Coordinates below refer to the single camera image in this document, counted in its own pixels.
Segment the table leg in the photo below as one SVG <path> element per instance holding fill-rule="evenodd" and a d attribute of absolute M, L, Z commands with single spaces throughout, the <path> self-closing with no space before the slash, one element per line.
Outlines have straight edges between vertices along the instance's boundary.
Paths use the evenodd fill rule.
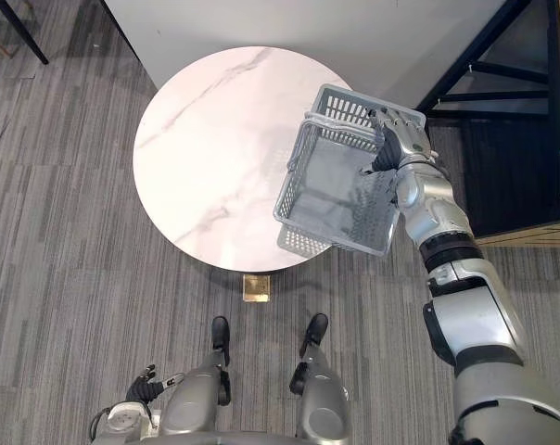
<path fill-rule="evenodd" d="M 49 63 L 49 60 L 47 60 L 47 57 L 45 57 L 45 54 L 43 54 L 41 48 L 37 46 L 37 43 L 32 39 L 25 26 L 22 24 L 22 21 L 20 21 L 19 16 L 15 14 L 14 10 L 12 9 L 12 7 L 10 7 L 6 0 L 0 0 L 0 11 L 2 12 L 2 14 L 4 14 L 4 17 L 6 17 L 6 19 L 10 22 L 14 29 L 19 33 L 19 36 L 22 38 L 22 40 L 25 41 L 25 43 L 29 46 L 29 48 L 37 56 L 37 58 L 39 58 L 39 60 L 41 60 L 44 65 L 47 65 Z"/>
<path fill-rule="evenodd" d="M 267 303 L 270 301 L 270 275 L 243 275 L 243 301 Z"/>

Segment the cable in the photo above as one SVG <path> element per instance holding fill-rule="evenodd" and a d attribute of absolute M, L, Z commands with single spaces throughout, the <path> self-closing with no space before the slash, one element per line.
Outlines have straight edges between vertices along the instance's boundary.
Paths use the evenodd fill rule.
<path fill-rule="evenodd" d="M 101 421 L 101 417 L 103 417 L 103 414 L 109 414 L 111 408 L 111 406 L 109 406 L 108 408 L 103 408 L 101 411 L 95 414 L 95 417 L 93 417 L 93 420 L 91 420 L 91 425 L 89 425 L 88 427 L 88 438 L 91 440 L 91 442 L 96 439 L 96 429 L 98 427 L 98 423 Z"/>

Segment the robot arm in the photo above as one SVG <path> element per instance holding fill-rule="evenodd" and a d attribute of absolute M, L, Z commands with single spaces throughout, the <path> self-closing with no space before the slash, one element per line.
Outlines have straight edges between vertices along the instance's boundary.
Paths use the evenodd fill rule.
<path fill-rule="evenodd" d="M 397 169 L 396 195 L 433 299 L 424 307 L 437 355 L 454 367 L 450 443 L 560 444 L 560 403 L 524 363 L 526 334 L 501 279 L 483 259 L 424 129 L 375 115 L 382 155 L 362 174 Z"/>

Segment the robot leg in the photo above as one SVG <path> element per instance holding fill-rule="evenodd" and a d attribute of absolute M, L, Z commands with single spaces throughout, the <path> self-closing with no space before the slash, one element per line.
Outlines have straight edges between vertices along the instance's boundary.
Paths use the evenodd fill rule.
<path fill-rule="evenodd" d="M 160 420 L 161 435 L 213 431 L 217 406 L 231 401 L 230 382 L 224 371 L 229 363 L 229 327 L 223 317 L 212 321 L 212 342 L 213 352 L 172 394 Z"/>
<path fill-rule="evenodd" d="M 324 445 L 348 445 L 351 428 L 346 390 L 319 348 L 327 323 L 322 313 L 311 319 L 300 349 L 302 361 L 290 382 L 291 392 L 302 396 L 297 437 Z"/>

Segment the white wall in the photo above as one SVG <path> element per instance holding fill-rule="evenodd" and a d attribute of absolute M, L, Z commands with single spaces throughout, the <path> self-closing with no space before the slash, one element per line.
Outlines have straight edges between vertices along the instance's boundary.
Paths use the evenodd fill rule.
<path fill-rule="evenodd" d="M 208 54 L 279 46 L 415 106 L 503 0 L 107 0 L 157 87 Z"/>

